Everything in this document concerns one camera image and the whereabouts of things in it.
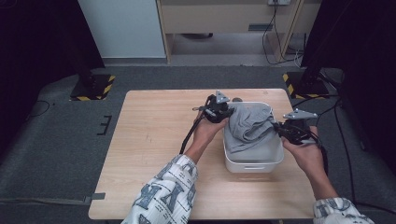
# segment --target gray carpet floor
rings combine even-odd
[[[93,71],[116,76],[107,98],[84,102],[69,101],[78,76],[51,83],[40,92],[31,117],[21,127],[10,146],[10,153],[0,166],[0,198],[81,201],[91,196],[127,91],[286,89],[282,75],[288,71],[299,69],[268,66],[108,67]],[[320,114],[331,108],[336,100],[337,97],[310,100],[297,107]],[[301,101],[290,99],[292,105]],[[112,120],[106,135],[98,135],[104,130],[101,123],[107,122],[105,116],[112,116]],[[321,116],[318,123],[319,136],[328,150],[329,177],[336,190],[349,199],[355,195],[357,202],[396,211],[396,176],[374,151],[361,150],[360,139],[346,111],[338,107],[337,117],[350,155],[354,189],[351,188],[347,152],[333,111]],[[396,216],[389,212],[371,206],[358,205],[358,208],[376,223],[396,223]],[[90,220],[88,211],[88,204],[0,203],[0,224],[120,223],[120,220]],[[252,222],[241,220],[233,223]],[[305,224],[312,223],[312,220],[284,220],[284,223]]]

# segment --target black curtain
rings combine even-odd
[[[396,1],[323,0],[302,61],[306,67],[344,71],[343,108],[364,149],[378,152],[394,174],[395,12]]]
[[[0,158],[40,90],[78,74],[64,32],[87,68],[104,67],[77,0],[0,0]]]

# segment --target yellow black hazard tape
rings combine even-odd
[[[108,80],[106,81],[106,85],[103,89],[103,92],[101,92],[100,94],[97,94],[94,96],[87,96],[87,95],[79,95],[79,96],[73,96],[73,97],[71,96],[70,100],[71,101],[104,100],[104,99],[106,99],[108,92],[110,91],[115,78],[116,78],[116,76],[108,77]]]
[[[288,88],[289,95],[292,99],[327,99],[328,95],[319,95],[319,94],[300,94],[296,93],[295,88],[290,82],[290,78],[288,74],[283,74],[283,80],[286,83],[286,87]]]

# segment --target person's right hand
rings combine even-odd
[[[315,126],[310,127],[311,132],[318,135],[318,129]],[[300,168],[306,173],[312,173],[324,170],[323,155],[317,144],[294,145],[288,139],[282,137],[283,147],[287,149],[297,161]]]

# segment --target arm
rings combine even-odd
[[[316,127],[311,127],[311,132],[318,135]],[[282,138],[282,142],[305,172],[314,191],[317,200],[314,203],[314,223],[374,223],[370,218],[361,215],[350,200],[338,196],[324,171],[323,156],[316,144],[296,146],[286,138]]]
[[[175,156],[141,189],[122,224],[187,223],[195,199],[196,163],[227,121],[215,124],[202,119],[188,150]]]

